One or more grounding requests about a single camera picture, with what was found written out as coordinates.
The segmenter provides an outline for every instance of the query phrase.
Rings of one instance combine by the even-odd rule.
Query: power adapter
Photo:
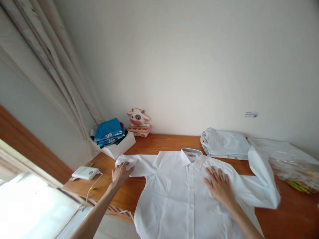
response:
[[[100,170],[98,168],[81,166],[72,174],[72,177],[85,180],[92,180],[92,178],[94,178],[94,176],[99,172]]]

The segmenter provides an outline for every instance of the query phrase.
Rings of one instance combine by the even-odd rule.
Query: cow toy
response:
[[[147,137],[152,126],[148,123],[150,118],[144,114],[144,110],[132,109],[127,115],[130,117],[131,125],[127,128],[135,136]]]

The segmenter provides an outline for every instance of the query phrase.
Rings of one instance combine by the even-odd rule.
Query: wooden table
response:
[[[193,148],[203,151],[198,136],[149,134],[147,138],[136,137],[134,144],[126,155],[158,154],[159,151],[179,151],[181,148]],[[248,161],[220,159],[230,163],[241,175],[254,175]],[[112,182],[112,169],[115,161],[100,153],[92,161],[93,167],[103,173],[90,193],[90,199],[99,201]],[[86,197],[98,175],[91,181],[68,181],[63,190]],[[299,192],[286,182],[275,179],[281,195],[277,210],[256,208],[255,213],[263,230],[265,238],[319,238],[319,195],[308,195]],[[145,178],[129,178],[115,195],[111,205],[134,212],[140,195],[145,187]]]

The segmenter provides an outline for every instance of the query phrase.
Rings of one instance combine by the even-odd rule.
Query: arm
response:
[[[116,166],[115,170],[112,170],[113,182],[109,185],[106,193],[94,206],[94,208],[88,213],[83,222],[75,230],[70,239],[88,239],[93,238],[100,222],[114,198],[117,191],[123,185],[125,180],[129,177],[131,172],[134,170],[132,167],[130,170],[126,170],[128,162],[123,162]]]
[[[225,205],[246,239],[262,239],[262,235],[247,217],[241,206],[236,202],[232,189],[230,188],[228,175],[226,174],[224,179],[221,169],[219,169],[217,173],[213,166],[211,168],[213,173],[211,173],[208,168],[206,168],[206,171],[212,183],[210,183],[207,178],[204,178],[204,182],[212,195],[216,200]]]

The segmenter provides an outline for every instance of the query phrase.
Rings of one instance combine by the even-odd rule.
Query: stack of folded shirts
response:
[[[101,123],[91,139],[103,148],[104,146],[117,143],[125,137],[124,124],[117,118]]]
[[[237,132],[207,128],[200,138],[205,153],[210,157],[248,159],[250,144]]]

